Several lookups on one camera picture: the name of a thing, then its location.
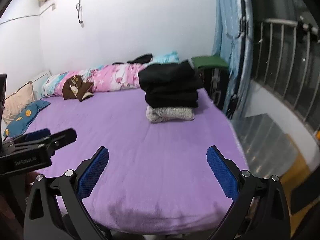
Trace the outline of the black ERKE jacket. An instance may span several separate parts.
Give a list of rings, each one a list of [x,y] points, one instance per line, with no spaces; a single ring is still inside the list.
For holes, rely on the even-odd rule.
[[[162,90],[196,90],[203,87],[201,79],[188,60],[180,63],[153,63],[138,72],[139,85],[147,93]]]

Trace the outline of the black clothes on quilt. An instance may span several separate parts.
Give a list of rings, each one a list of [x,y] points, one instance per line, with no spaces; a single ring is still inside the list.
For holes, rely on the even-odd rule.
[[[152,58],[153,58],[152,54],[144,54],[142,56],[135,58],[134,60],[126,61],[125,63],[128,63],[128,64],[147,64],[152,60]],[[113,65],[114,64],[124,64],[124,62],[114,62],[112,64]]]

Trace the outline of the blue pillow with orange prints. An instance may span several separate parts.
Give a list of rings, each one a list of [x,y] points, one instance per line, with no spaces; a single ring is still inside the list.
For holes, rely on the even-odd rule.
[[[22,135],[35,120],[39,112],[50,105],[50,102],[38,100],[30,103],[16,116],[4,130],[3,136],[12,138]]]

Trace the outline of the beige pillow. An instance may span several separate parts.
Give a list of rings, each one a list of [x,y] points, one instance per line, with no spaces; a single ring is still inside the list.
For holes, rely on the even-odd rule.
[[[2,119],[6,125],[18,116],[30,103],[36,101],[33,83],[29,81],[5,99]]]

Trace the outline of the brown printed garment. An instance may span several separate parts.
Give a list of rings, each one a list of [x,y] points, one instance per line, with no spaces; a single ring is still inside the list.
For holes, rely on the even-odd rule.
[[[79,100],[80,102],[94,96],[93,83],[85,82],[80,75],[73,75],[63,85],[62,96],[64,100]]]

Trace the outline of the pink floral quilt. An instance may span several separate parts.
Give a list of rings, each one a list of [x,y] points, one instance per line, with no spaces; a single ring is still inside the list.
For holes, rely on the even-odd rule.
[[[139,87],[138,72],[152,63],[179,63],[176,51],[161,56],[153,56],[147,64],[107,64],[97,68],[68,71],[50,76],[42,86],[41,96],[48,98],[62,96],[62,88],[67,79],[80,75],[85,82],[93,83],[93,92],[111,92]]]

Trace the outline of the grey fuzzy folded garment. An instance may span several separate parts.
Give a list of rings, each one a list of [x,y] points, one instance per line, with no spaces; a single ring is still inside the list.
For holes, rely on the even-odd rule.
[[[166,122],[171,120],[194,120],[195,115],[192,108],[188,107],[163,107],[152,108],[147,106],[146,117],[149,122],[156,124],[160,122]]]

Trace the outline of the purple bed sheet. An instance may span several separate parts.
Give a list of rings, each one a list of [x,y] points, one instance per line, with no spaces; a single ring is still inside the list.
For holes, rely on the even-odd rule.
[[[152,124],[141,89],[96,93],[80,102],[48,98],[28,127],[52,133],[76,130],[74,143],[59,149],[46,177],[75,169],[104,146],[110,160],[84,205],[109,229],[147,235],[189,233],[216,227],[232,200],[225,197],[206,153],[216,146],[241,170],[248,167],[226,116],[198,91],[195,118]]]

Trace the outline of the black folded garment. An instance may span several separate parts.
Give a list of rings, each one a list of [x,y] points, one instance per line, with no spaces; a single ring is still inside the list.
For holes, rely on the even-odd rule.
[[[146,92],[145,101],[152,108],[164,107],[198,107],[198,92],[196,89],[159,89]]]

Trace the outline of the black patterned stand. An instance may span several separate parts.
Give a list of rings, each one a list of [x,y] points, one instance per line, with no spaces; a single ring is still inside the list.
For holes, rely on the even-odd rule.
[[[228,69],[226,67],[201,68],[198,73],[212,103],[223,110],[229,83]]]

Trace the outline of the metal window bars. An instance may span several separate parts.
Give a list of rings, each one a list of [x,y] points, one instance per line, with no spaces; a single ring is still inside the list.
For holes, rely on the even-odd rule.
[[[302,21],[254,22],[251,77],[319,131],[319,29]]]

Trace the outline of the green cloth on stand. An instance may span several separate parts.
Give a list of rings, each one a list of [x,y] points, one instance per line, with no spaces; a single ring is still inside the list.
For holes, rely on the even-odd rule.
[[[196,69],[228,68],[228,63],[219,56],[197,56],[191,58]]]

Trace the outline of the light blue curtain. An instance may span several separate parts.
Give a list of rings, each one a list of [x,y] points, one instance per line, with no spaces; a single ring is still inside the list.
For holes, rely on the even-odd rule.
[[[229,82],[223,112],[229,119],[244,116],[253,62],[251,0],[216,0],[213,55],[228,63]]]

